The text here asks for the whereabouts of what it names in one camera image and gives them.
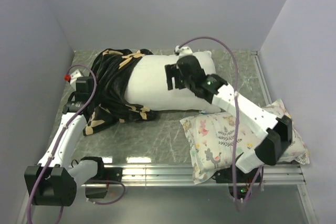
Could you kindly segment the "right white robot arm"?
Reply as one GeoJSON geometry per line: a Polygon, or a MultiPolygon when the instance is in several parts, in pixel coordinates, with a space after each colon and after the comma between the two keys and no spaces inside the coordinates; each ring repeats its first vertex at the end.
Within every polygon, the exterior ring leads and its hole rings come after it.
{"type": "Polygon", "coordinates": [[[198,98],[218,106],[248,126],[260,139],[254,149],[234,160],[232,178],[243,182],[250,172],[262,165],[274,166],[292,143],[292,120],[278,117],[238,94],[217,74],[206,74],[193,55],[180,58],[175,64],[165,65],[168,90],[187,88],[198,98]]]}

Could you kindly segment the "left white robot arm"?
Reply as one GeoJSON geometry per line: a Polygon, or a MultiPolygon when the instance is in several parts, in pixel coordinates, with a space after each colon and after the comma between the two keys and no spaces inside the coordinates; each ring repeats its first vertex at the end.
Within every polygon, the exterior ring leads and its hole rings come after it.
{"type": "Polygon", "coordinates": [[[100,157],[84,157],[74,168],[69,168],[72,152],[87,123],[87,110],[97,87],[94,76],[79,77],[62,112],[57,133],[47,152],[35,166],[24,173],[29,204],[35,206],[71,206],[77,189],[91,180],[100,183],[106,170],[100,157]]]}

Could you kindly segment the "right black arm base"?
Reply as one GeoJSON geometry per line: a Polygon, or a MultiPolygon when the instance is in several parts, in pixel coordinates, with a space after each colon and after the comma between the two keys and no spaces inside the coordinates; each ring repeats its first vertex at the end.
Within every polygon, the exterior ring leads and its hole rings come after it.
{"type": "MultiPolygon", "coordinates": [[[[236,181],[238,184],[242,185],[237,185],[237,197],[239,200],[243,200],[251,188],[249,197],[253,196],[256,194],[256,192],[260,191],[262,188],[262,183],[263,183],[263,176],[264,176],[264,167],[262,168],[255,168],[248,174],[243,173],[241,170],[238,168],[236,169],[236,181]],[[252,189],[252,181],[254,177],[256,177],[254,185],[258,183],[258,187],[255,192],[253,192],[252,189]]],[[[217,184],[232,184],[232,168],[226,168],[217,171],[213,176],[212,179],[216,181],[217,184]]]]}

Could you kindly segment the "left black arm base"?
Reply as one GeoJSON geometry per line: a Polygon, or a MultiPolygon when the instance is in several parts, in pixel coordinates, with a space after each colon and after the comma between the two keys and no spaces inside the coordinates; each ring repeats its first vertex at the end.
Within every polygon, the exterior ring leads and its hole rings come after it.
{"type": "Polygon", "coordinates": [[[89,200],[104,199],[112,185],[120,186],[123,175],[121,167],[105,167],[102,175],[90,178],[84,183],[85,196],[89,200]]]}

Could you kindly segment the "white pillow insert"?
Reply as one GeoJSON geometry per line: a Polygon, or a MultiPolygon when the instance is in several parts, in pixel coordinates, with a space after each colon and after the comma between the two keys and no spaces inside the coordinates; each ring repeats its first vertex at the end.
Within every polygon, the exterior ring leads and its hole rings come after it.
{"type": "Polygon", "coordinates": [[[198,110],[217,113],[221,109],[195,96],[189,89],[167,89],[165,66],[175,64],[176,55],[145,55],[134,67],[124,97],[153,111],[198,110]]]}

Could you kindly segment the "black floral plush pillowcase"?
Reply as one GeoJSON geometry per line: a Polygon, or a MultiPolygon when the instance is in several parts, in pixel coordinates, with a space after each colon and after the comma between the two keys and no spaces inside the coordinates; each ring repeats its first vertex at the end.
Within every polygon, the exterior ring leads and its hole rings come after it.
{"type": "Polygon", "coordinates": [[[99,133],[120,122],[152,121],[157,112],[125,99],[127,85],[134,68],[145,55],[153,53],[147,49],[132,52],[129,49],[105,49],[95,58],[91,70],[97,79],[93,98],[95,108],[89,113],[83,135],[99,133]]]}

